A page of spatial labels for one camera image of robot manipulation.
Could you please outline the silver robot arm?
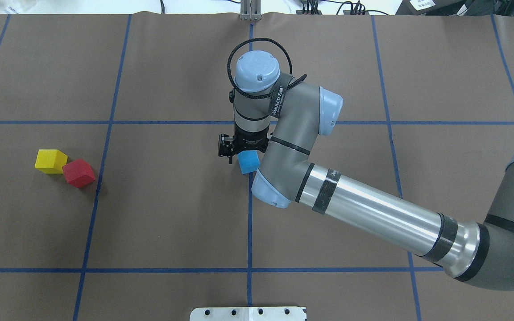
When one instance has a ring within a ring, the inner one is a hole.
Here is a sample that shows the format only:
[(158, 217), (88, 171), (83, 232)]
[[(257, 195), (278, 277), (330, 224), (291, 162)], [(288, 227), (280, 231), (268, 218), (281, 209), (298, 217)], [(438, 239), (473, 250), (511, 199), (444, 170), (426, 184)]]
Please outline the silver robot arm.
[(227, 74), (235, 133), (220, 136), (219, 155), (264, 153), (253, 195), (285, 209), (302, 203), (404, 248), (459, 282), (514, 291), (514, 156), (482, 223), (448, 215), (310, 162), (317, 136), (334, 130), (343, 98), (280, 71), (265, 51), (250, 51)]

